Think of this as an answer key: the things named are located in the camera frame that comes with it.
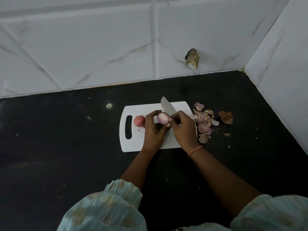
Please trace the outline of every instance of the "knife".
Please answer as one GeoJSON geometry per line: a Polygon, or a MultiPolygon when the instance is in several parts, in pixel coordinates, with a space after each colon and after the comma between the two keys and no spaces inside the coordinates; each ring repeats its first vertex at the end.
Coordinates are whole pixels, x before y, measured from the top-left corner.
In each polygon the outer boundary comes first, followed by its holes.
{"type": "Polygon", "coordinates": [[[165,110],[166,113],[169,114],[169,116],[176,113],[176,110],[173,108],[173,106],[170,104],[170,102],[163,96],[160,100],[160,104],[165,110]]]}

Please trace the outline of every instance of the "hand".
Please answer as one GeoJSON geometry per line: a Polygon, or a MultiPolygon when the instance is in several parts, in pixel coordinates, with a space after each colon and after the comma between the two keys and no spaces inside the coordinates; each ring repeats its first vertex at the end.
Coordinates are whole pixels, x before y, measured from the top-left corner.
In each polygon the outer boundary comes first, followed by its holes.
{"type": "Polygon", "coordinates": [[[196,124],[189,116],[183,111],[179,111],[173,114],[169,118],[170,124],[172,126],[175,139],[181,145],[184,151],[190,153],[196,147],[200,146],[196,133],[196,124]]]}
{"type": "Polygon", "coordinates": [[[161,110],[155,110],[145,117],[145,134],[142,149],[155,154],[163,144],[166,131],[169,129],[166,125],[160,123],[154,124],[154,116],[161,113],[161,110]]]}

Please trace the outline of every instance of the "left hand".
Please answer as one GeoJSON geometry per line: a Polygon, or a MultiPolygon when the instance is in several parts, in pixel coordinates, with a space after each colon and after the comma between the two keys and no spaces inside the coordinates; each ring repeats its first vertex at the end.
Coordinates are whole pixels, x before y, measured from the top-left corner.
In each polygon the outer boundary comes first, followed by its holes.
{"type": "Polygon", "coordinates": [[[164,141],[166,131],[169,129],[166,125],[160,123],[154,124],[154,117],[161,113],[161,110],[155,110],[145,117],[145,134],[143,147],[145,151],[155,154],[164,141]]]}

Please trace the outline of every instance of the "tiled wall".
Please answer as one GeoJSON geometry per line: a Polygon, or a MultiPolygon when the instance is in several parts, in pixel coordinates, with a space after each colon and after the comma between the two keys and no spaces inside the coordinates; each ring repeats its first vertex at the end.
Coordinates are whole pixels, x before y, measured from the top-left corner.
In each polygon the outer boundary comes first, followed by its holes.
{"type": "Polygon", "coordinates": [[[308,0],[290,0],[245,69],[308,154],[307,9],[308,0]]]}
{"type": "Polygon", "coordinates": [[[0,97],[240,69],[287,2],[0,0],[0,97]]]}

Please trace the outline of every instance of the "orange thread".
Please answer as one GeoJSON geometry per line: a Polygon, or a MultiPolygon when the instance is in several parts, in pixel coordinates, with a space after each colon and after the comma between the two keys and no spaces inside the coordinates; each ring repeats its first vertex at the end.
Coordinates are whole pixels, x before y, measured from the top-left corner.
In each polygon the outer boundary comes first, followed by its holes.
{"type": "Polygon", "coordinates": [[[192,154],[194,151],[196,151],[200,147],[202,147],[202,145],[200,145],[199,147],[196,147],[194,150],[192,150],[190,153],[188,153],[188,157],[189,157],[190,154],[192,154]]]}

